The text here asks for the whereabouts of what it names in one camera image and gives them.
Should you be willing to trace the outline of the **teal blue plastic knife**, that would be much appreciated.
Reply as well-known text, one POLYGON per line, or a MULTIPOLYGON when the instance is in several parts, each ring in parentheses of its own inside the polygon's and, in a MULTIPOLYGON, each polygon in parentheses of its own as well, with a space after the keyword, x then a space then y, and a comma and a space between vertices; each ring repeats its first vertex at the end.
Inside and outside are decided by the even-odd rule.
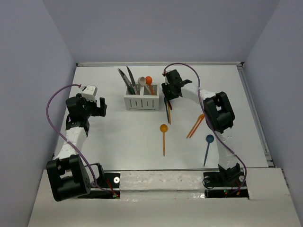
POLYGON ((168 120, 168 123, 170 124, 170 119, 169 119, 169 107, 168 107, 168 103, 167 103, 166 97, 164 97, 164 104, 165 104, 165 108, 166 108, 167 120, 168 120))

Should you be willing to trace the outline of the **orange red plastic spoon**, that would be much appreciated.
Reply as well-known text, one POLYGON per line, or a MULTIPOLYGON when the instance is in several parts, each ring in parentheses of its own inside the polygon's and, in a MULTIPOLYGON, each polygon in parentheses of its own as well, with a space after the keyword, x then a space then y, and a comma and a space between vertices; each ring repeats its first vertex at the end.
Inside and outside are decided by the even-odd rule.
POLYGON ((146 79, 146 84, 148 85, 150 94, 154 95, 153 88, 152 88, 152 78, 150 76, 147 76, 147 77, 145 77, 145 79, 146 79))

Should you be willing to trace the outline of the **beige plastic spoon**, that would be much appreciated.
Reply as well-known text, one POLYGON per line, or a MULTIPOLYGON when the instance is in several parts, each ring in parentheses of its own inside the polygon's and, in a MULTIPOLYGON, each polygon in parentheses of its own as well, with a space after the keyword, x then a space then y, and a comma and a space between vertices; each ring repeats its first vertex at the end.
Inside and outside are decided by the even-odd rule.
POLYGON ((145 77, 139 77, 137 82, 141 87, 148 88, 145 77))

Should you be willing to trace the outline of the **teal handled steel knife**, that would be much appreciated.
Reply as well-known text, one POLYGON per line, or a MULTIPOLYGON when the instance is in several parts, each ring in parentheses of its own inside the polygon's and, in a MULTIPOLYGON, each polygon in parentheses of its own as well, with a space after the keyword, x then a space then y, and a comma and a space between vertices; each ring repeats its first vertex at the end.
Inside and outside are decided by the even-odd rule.
POLYGON ((127 86, 127 90, 129 92, 129 94, 130 95, 135 95, 134 90, 131 86, 131 81, 128 79, 128 77, 125 75, 125 73, 120 68, 118 68, 117 70, 118 70, 120 76, 122 77, 125 85, 127 86))

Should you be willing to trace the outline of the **black handled steel knife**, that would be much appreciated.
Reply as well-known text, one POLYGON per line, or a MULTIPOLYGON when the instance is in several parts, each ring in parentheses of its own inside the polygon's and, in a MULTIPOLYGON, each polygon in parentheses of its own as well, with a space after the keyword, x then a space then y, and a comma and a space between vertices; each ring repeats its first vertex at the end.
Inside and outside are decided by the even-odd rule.
POLYGON ((137 95, 138 92, 137 92, 137 88, 136 88, 136 84, 135 84, 135 80, 134 80, 133 74, 132 74, 132 72, 131 72, 131 70, 129 69, 128 66, 126 68, 127 68, 130 80, 131 80, 131 86, 132 86, 132 88, 134 90, 134 93, 137 95))

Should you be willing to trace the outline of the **orange handled knife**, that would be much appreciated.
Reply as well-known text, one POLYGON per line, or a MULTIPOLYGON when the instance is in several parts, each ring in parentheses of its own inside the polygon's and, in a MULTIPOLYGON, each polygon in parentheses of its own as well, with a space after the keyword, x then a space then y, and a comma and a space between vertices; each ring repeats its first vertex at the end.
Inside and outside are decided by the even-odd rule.
POLYGON ((167 118, 168 118, 168 123, 171 124, 170 108, 168 103, 167 103, 167 118))

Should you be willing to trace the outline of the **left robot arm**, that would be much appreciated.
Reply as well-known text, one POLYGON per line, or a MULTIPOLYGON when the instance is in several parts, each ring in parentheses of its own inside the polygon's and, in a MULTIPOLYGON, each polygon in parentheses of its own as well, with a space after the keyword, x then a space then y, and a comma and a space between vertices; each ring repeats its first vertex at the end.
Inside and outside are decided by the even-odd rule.
POLYGON ((97 101, 89 101, 84 94, 78 93, 76 96, 66 100, 68 115, 65 123, 65 135, 63 146, 58 155, 47 162, 46 170, 56 201, 63 201, 88 195, 91 185, 101 186, 105 181, 105 175, 98 170, 92 170, 88 161, 81 153, 81 148, 89 132, 89 117, 106 116, 107 105, 104 98, 97 101))

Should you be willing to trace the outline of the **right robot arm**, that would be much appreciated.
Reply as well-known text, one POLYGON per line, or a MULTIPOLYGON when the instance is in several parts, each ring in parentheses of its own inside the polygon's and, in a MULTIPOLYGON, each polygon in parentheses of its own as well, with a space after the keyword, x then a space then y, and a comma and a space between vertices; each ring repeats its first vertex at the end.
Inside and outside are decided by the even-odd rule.
POLYGON ((197 85, 189 79, 183 80, 177 70, 164 71, 163 76, 165 82, 161 86, 166 100, 182 97, 199 104, 206 124, 215 137, 219 155, 218 171, 204 174, 206 187, 231 187, 235 181, 241 183, 239 177, 245 177, 246 173, 240 167, 244 163, 232 150, 231 128, 235 114, 227 94, 202 89, 200 79, 197 85))

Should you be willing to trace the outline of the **white two-compartment utensil caddy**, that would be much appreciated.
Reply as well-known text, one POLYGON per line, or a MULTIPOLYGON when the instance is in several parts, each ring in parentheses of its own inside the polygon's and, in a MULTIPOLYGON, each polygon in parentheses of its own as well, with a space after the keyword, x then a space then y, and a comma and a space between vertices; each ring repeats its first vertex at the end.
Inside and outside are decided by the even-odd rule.
POLYGON ((160 103, 160 85, 152 83, 151 88, 154 95, 151 95, 144 86, 136 85, 138 95, 131 95, 128 88, 124 95, 125 107, 127 110, 159 110, 160 103))

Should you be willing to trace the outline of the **yellow orange plastic spoon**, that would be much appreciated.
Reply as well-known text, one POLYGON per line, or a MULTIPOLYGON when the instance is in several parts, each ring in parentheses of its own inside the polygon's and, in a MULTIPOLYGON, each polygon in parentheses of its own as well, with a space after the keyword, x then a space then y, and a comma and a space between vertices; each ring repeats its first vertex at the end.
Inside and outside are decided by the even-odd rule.
POLYGON ((162 124, 160 126, 160 131, 162 132, 163 156, 165 156, 165 133, 168 131, 168 126, 166 124, 162 124))

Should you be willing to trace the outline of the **dark blue plastic spoon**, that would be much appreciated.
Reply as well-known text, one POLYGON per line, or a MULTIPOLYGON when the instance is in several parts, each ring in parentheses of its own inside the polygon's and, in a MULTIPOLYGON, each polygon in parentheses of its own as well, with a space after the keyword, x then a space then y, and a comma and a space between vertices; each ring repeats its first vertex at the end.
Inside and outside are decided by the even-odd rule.
POLYGON ((208 157, 208 152, 209 152, 209 147, 210 147, 210 144, 213 143, 213 141, 214 141, 213 135, 211 135, 211 134, 207 135, 207 137, 206 137, 207 147, 206 147, 206 152, 205 152, 205 158, 204 158, 204 164, 203 164, 203 166, 206 165, 206 161, 207 161, 207 157, 208 157))

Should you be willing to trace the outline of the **aluminium table edge rail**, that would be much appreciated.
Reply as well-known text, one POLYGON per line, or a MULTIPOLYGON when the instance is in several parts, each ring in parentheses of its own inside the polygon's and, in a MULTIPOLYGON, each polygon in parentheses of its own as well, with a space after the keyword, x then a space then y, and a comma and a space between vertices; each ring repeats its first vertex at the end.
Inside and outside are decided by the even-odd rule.
MULTIPOLYGON (((110 67, 110 66, 167 66, 172 64, 168 61, 151 61, 151 62, 78 62, 77 67, 110 67)), ((235 65, 242 66, 239 61, 189 61, 187 65, 202 66, 202 65, 235 65)))

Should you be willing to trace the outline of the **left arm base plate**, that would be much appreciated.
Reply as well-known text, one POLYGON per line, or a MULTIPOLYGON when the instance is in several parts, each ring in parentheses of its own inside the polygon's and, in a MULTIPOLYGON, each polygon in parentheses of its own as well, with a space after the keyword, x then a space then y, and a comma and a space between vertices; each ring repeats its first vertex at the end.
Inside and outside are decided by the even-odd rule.
POLYGON ((119 199, 120 175, 119 172, 105 172, 105 180, 97 179, 98 185, 105 191, 99 188, 92 188, 89 196, 93 199, 119 199))

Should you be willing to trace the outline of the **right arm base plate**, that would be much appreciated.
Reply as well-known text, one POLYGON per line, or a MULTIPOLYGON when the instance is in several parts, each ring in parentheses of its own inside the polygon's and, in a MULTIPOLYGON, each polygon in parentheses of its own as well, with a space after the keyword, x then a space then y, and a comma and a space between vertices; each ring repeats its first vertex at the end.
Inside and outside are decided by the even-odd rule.
POLYGON ((206 198, 249 198, 246 182, 238 190, 244 179, 243 172, 230 181, 219 179, 219 172, 204 172, 203 175, 202 183, 206 198))

